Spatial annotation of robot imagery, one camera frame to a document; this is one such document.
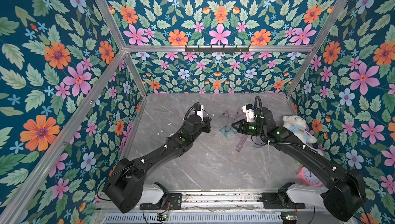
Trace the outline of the long purple triangle ruler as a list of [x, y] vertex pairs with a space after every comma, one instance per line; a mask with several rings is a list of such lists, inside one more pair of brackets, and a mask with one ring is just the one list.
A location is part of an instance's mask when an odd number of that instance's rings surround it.
[[238, 118], [238, 117], [241, 117], [241, 116], [243, 116], [243, 115], [244, 115], [243, 110], [242, 110], [241, 108], [239, 108], [239, 109], [235, 112], [234, 117], [235, 117], [235, 118]]

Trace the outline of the purple straight ruler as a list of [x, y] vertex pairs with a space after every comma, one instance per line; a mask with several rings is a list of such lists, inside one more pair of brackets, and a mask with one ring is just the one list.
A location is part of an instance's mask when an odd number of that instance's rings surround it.
[[242, 150], [246, 140], [248, 139], [248, 135], [244, 135], [240, 141], [237, 143], [236, 147], [235, 147], [235, 151], [237, 151], [238, 153]]

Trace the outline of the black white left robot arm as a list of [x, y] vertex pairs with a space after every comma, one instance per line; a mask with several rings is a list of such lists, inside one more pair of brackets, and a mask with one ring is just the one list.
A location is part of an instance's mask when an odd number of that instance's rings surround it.
[[211, 131], [211, 121], [210, 117], [193, 114], [176, 133], [166, 138], [163, 146], [132, 161], [120, 160], [104, 187], [104, 193], [121, 213], [132, 210], [143, 199], [146, 179], [167, 162], [188, 152], [202, 133]]

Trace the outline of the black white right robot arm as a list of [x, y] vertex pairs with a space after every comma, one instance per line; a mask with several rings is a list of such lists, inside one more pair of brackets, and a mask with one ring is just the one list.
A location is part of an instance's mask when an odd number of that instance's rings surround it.
[[267, 108], [243, 109], [246, 118], [232, 123], [241, 134], [256, 137], [260, 144], [275, 147], [298, 161], [320, 182], [312, 183], [300, 176], [302, 185], [285, 184], [285, 195], [293, 203], [305, 203], [325, 208], [336, 219], [347, 222], [366, 202], [363, 175], [355, 168], [346, 170], [329, 161], [310, 147], [316, 138], [306, 132], [306, 122], [298, 116], [284, 116], [283, 126], [277, 126]]

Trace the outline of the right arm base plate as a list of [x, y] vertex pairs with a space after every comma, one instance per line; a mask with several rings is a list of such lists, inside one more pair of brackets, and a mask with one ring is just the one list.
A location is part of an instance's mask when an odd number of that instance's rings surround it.
[[285, 193], [279, 192], [264, 192], [261, 194], [259, 201], [264, 205], [265, 209], [305, 209], [306, 206], [303, 203], [294, 203]]

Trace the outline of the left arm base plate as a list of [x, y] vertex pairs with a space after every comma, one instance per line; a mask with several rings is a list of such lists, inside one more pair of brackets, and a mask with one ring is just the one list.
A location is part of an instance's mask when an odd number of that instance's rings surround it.
[[164, 196], [159, 200], [158, 203], [142, 203], [140, 204], [140, 210], [180, 210], [182, 205], [181, 193], [165, 193]]

